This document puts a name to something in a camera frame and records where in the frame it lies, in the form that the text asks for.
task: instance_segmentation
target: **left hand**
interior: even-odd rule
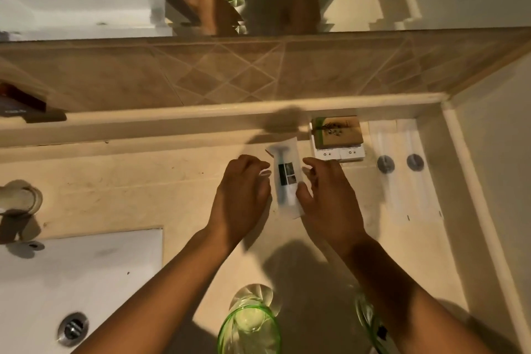
[[[269,163],[251,155],[241,155],[229,162],[219,184],[206,230],[211,232],[228,252],[254,228],[271,195],[269,177],[260,172]]]

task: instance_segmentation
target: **gray circle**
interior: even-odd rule
[[[395,162],[388,155],[381,155],[376,161],[376,166],[382,173],[391,173],[395,170]]]
[[[408,156],[406,162],[407,162],[407,166],[412,171],[418,172],[424,169],[424,160],[418,154],[411,154],[410,156]]]
[[[81,312],[68,315],[59,324],[57,342],[65,347],[74,347],[87,337],[89,319]]]

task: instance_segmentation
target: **glass rim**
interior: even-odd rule
[[[225,325],[227,324],[227,322],[229,320],[231,320],[232,318],[234,318],[238,312],[242,311],[243,309],[250,309],[250,308],[251,309],[259,309],[259,310],[261,310],[271,320],[273,320],[273,324],[275,324],[275,329],[277,331],[276,335],[277,335],[277,338],[278,338],[278,350],[276,351],[276,353],[277,354],[280,353],[280,351],[281,351],[280,347],[282,346],[282,336],[280,336],[280,327],[278,325],[277,318],[273,315],[273,312],[271,312],[271,310],[267,306],[262,306],[262,305],[243,305],[242,307],[236,308],[234,311],[232,311],[228,315],[228,317],[226,317],[225,320],[223,321],[223,324],[222,324],[221,328],[219,329],[219,333],[218,333],[218,342],[217,342],[218,354],[222,354],[220,343],[221,343],[221,339],[222,339],[222,332],[223,332],[223,329],[225,328]]]

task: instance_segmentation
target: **hand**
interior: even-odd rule
[[[281,18],[286,34],[315,34],[321,22],[319,0],[286,0]]]
[[[243,21],[240,13],[226,0],[200,0],[197,16],[205,35],[237,35],[235,27]]]
[[[215,235],[228,252],[254,228],[271,195],[269,177],[260,172],[269,163],[251,155],[229,162],[219,184],[206,230]]]
[[[297,198],[311,227],[340,257],[344,257],[356,243],[370,239],[363,228],[356,194],[336,160],[322,161],[309,157],[303,162],[312,167],[308,177],[313,197],[306,184],[299,183]]]

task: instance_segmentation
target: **right hand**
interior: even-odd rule
[[[240,13],[226,0],[200,0],[197,15],[205,35],[238,35],[236,27],[243,21]]]
[[[356,194],[336,160],[308,157],[303,162],[312,167],[308,177],[313,197],[305,183],[297,188],[306,219],[340,257],[345,257],[357,243],[370,239]]]

